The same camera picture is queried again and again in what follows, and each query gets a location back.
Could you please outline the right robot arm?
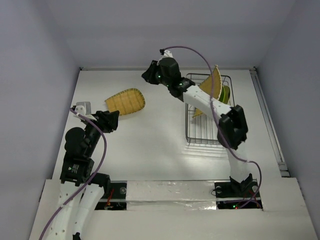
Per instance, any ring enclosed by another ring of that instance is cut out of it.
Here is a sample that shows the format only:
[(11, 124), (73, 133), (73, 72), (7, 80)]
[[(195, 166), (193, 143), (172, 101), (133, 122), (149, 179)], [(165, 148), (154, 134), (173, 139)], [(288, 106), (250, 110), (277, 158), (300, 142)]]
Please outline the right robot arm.
[(248, 162), (244, 159), (248, 125), (240, 105), (230, 106), (214, 96), (213, 88), (221, 82), (219, 69), (215, 67), (207, 78), (207, 91), (201, 85), (182, 77), (179, 65), (172, 57), (153, 60), (141, 76), (149, 84), (164, 85), (173, 97), (212, 117), (217, 127), (217, 139), (228, 156), (230, 190), (235, 196), (244, 197), (253, 182)]

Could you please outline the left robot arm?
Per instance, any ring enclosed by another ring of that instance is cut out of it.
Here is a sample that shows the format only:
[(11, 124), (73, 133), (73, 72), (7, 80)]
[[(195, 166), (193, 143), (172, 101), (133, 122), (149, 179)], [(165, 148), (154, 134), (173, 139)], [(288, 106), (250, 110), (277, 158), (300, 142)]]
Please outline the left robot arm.
[(75, 105), (70, 112), (85, 128), (73, 127), (65, 134), (65, 155), (59, 177), (57, 210), (43, 228), (41, 240), (80, 240), (97, 203), (110, 194), (110, 176), (94, 169), (92, 155), (103, 140), (102, 159), (107, 153), (106, 134), (118, 128), (118, 110), (86, 114), (84, 106)]

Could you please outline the green plate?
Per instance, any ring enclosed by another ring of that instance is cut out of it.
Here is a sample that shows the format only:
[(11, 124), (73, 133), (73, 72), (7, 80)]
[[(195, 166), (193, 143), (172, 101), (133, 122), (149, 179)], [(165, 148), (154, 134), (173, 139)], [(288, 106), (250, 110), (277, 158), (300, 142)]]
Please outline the green plate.
[(230, 91), (230, 87), (224, 85), (224, 103), (228, 104), (230, 101), (230, 95), (231, 95), (231, 91)]
[(224, 98), (225, 98), (225, 89), (224, 89), (224, 85), (222, 86), (222, 89), (221, 89), (221, 94), (220, 94), (220, 97), (219, 97), (219, 101), (224, 103)]

